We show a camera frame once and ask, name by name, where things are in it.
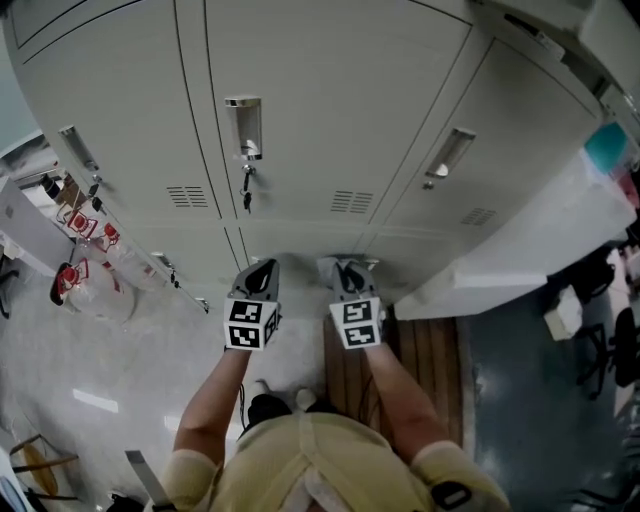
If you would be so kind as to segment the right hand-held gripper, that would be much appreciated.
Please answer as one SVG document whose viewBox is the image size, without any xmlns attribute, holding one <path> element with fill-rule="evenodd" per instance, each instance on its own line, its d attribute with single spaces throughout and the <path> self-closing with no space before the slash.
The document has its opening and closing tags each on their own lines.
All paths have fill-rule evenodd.
<svg viewBox="0 0 640 512">
<path fill-rule="evenodd" d="M 329 305 L 329 310 L 343 347 L 380 345 L 385 311 L 371 271 L 359 263 L 337 262 L 332 267 L 330 284 L 335 303 Z M 348 301 L 353 293 L 365 299 Z"/>
</svg>

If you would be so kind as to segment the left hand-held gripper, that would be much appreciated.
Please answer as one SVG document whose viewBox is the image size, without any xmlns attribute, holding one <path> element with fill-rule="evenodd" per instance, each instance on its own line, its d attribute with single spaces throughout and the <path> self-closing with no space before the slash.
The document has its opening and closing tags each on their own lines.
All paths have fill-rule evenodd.
<svg viewBox="0 0 640 512">
<path fill-rule="evenodd" d="M 225 347 L 243 351 L 263 351 L 278 330 L 281 307 L 278 302 L 235 298 L 276 300 L 279 293 L 280 265 L 276 259 L 263 259 L 241 271 L 224 304 Z"/>
</svg>

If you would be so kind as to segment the grey wiping cloth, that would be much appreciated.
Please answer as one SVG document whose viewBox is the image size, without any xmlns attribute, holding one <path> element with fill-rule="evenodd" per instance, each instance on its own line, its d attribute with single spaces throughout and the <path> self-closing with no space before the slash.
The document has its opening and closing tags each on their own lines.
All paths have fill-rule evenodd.
<svg viewBox="0 0 640 512">
<path fill-rule="evenodd" d="M 327 288 L 333 289 L 334 268 L 341 270 L 354 270 L 359 279 L 365 282 L 370 277 L 368 263 L 365 259 L 351 256 L 325 256 L 316 260 L 316 266 L 320 282 Z"/>
</svg>

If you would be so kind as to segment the grey metal locker cabinet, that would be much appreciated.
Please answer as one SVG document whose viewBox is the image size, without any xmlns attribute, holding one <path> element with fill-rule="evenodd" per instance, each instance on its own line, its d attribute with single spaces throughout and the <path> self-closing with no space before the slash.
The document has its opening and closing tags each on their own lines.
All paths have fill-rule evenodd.
<svg viewBox="0 0 640 512">
<path fill-rule="evenodd" d="M 67 169 L 87 191 L 103 178 L 125 239 L 204 308 L 269 257 L 291 315 L 326 299 L 324 256 L 365 259 L 396 302 L 602 119 L 563 64 L 466 0 L 0 0 L 0 41 Z"/>
</svg>

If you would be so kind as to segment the person's right forearm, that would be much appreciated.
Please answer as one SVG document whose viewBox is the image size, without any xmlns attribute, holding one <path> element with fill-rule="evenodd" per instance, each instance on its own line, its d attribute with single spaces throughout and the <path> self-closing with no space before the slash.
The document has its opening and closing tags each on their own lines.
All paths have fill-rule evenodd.
<svg viewBox="0 0 640 512">
<path fill-rule="evenodd" d="M 399 456 L 411 463 L 425 447 L 449 439 L 427 393 L 386 344 L 365 348 Z"/>
</svg>

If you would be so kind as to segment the person's left forearm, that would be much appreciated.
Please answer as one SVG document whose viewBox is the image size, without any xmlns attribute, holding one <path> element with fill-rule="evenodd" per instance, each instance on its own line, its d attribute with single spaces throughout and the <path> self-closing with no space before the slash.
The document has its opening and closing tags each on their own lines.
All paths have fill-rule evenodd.
<svg viewBox="0 0 640 512">
<path fill-rule="evenodd" d="M 224 462 L 226 434 L 250 356 L 235 349 L 223 353 L 181 417 L 175 451 L 195 451 L 217 466 Z"/>
</svg>

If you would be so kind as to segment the brown wooden floor mat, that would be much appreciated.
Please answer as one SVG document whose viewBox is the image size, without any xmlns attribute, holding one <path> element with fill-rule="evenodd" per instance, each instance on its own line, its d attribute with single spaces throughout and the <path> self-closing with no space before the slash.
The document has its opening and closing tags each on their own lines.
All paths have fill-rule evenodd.
<svg viewBox="0 0 640 512">
<path fill-rule="evenodd" d="M 459 344 L 452 319 L 398 321 L 384 324 L 385 340 L 403 367 L 427 392 L 449 437 L 464 445 L 463 383 Z M 323 323 L 325 397 L 340 413 L 394 442 L 386 410 L 373 382 L 366 356 L 347 350 L 333 319 Z"/>
</svg>

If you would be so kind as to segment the person's legs in black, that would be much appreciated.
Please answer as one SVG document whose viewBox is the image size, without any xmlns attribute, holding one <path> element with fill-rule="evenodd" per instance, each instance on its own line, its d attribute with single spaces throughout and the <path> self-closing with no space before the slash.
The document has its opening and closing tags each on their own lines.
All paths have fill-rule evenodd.
<svg viewBox="0 0 640 512">
<path fill-rule="evenodd" d="M 258 394 L 251 399 L 247 411 L 246 430 L 250 430 L 262 422 L 291 414 L 291 408 L 279 397 L 269 393 Z"/>
</svg>

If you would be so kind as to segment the person's yellow shirt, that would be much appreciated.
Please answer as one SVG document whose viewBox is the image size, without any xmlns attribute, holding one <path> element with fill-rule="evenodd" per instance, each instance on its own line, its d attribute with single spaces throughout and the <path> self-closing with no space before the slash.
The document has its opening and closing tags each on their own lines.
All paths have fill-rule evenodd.
<svg viewBox="0 0 640 512">
<path fill-rule="evenodd" d="M 180 512 L 511 512 L 506 495 L 455 443 L 404 462 L 377 432 L 328 413 L 252 428 L 225 466 L 193 450 L 171 455 L 161 479 Z"/>
</svg>

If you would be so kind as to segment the white table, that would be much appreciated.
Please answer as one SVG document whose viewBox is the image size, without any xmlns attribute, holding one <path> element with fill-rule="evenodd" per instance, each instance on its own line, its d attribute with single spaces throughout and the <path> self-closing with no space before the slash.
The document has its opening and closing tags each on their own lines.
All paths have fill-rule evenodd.
<svg viewBox="0 0 640 512">
<path fill-rule="evenodd" d="M 395 305 L 399 320 L 471 316 L 534 291 L 621 235 L 636 209 L 580 150 L 511 220 Z"/>
</svg>

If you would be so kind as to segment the brown cardboard box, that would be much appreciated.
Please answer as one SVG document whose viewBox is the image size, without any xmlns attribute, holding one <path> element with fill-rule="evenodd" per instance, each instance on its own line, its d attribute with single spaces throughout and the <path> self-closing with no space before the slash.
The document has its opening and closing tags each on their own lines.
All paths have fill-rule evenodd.
<svg viewBox="0 0 640 512">
<path fill-rule="evenodd" d="M 54 199 L 57 205 L 81 208 L 87 201 L 87 197 L 70 174 L 66 174 L 61 181 L 57 182 L 57 185 L 59 186 L 59 192 Z"/>
</svg>

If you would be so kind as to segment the small white box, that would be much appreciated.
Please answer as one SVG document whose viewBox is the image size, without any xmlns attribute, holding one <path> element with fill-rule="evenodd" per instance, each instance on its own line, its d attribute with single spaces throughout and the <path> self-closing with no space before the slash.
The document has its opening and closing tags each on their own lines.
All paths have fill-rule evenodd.
<svg viewBox="0 0 640 512">
<path fill-rule="evenodd" d="M 568 286 L 561 290 L 543 318 L 554 341 L 574 337 L 583 325 L 583 306 L 575 289 Z"/>
</svg>

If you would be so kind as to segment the grey flat bar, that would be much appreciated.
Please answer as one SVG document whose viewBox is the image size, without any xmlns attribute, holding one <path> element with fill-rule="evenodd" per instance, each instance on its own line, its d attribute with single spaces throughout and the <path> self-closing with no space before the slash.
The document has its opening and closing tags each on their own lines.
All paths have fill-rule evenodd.
<svg viewBox="0 0 640 512">
<path fill-rule="evenodd" d="M 175 505 L 168 498 L 163 486 L 146 462 L 142 452 L 139 450 L 127 450 L 125 455 L 148 494 L 153 512 L 177 512 Z"/>
</svg>

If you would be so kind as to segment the white water dispenser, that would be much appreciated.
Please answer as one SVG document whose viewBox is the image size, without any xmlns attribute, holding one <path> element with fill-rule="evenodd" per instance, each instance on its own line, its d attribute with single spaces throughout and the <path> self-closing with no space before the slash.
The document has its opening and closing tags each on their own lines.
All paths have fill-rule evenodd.
<svg viewBox="0 0 640 512">
<path fill-rule="evenodd" d="M 47 218 L 9 177 L 0 178 L 0 248 L 35 271 L 54 277 L 74 242 Z"/>
</svg>

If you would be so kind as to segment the black bag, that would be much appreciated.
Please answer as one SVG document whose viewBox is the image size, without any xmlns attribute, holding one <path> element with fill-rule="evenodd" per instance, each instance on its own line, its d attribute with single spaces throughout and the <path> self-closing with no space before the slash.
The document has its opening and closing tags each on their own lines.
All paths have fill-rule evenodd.
<svg viewBox="0 0 640 512">
<path fill-rule="evenodd" d="M 582 305 L 603 294 L 613 283 L 615 265 L 609 263 L 612 248 L 602 246 L 584 258 L 548 277 L 548 288 L 553 292 L 572 287 Z"/>
</svg>

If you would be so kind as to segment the round wooden stool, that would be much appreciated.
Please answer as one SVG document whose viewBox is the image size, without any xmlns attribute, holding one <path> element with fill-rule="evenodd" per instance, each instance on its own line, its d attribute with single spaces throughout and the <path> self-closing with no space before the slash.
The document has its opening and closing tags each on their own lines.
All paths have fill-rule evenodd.
<svg viewBox="0 0 640 512">
<path fill-rule="evenodd" d="M 56 453 L 52 459 L 47 459 L 45 454 L 36 446 L 42 442 Z M 28 497 L 49 501 L 78 501 L 79 498 L 71 492 L 64 495 L 60 493 L 60 485 L 55 476 L 54 469 L 68 465 L 79 460 L 75 453 L 64 453 L 57 450 L 42 434 L 38 433 L 24 441 L 19 442 L 9 450 L 11 469 L 16 476 L 29 474 L 35 482 L 36 489 L 26 488 Z"/>
</svg>

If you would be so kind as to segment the teal packet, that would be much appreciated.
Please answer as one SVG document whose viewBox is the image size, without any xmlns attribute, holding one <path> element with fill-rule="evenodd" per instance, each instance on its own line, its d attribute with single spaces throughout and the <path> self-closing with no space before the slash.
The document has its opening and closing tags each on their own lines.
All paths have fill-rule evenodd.
<svg viewBox="0 0 640 512">
<path fill-rule="evenodd" d="M 601 126 L 585 143 L 584 149 L 595 167 L 603 174 L 611 172 L 627 145 L 627 137 L 617 122 Z"/>
</svg>

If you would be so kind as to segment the pink packet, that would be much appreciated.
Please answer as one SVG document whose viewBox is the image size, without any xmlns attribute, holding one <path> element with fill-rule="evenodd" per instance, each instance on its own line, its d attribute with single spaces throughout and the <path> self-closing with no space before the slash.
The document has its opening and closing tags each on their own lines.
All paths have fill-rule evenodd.
<svg viewBox="0 0 640 512">
<path fill-rule="evenodd" d="M 627 201 L 636 209 L 640 209 L 640 193 L 634 182 L 635 173 L 624 166 L 616 166 L 611 172 L 611 178 L 625 195 Z"/>
</svg>

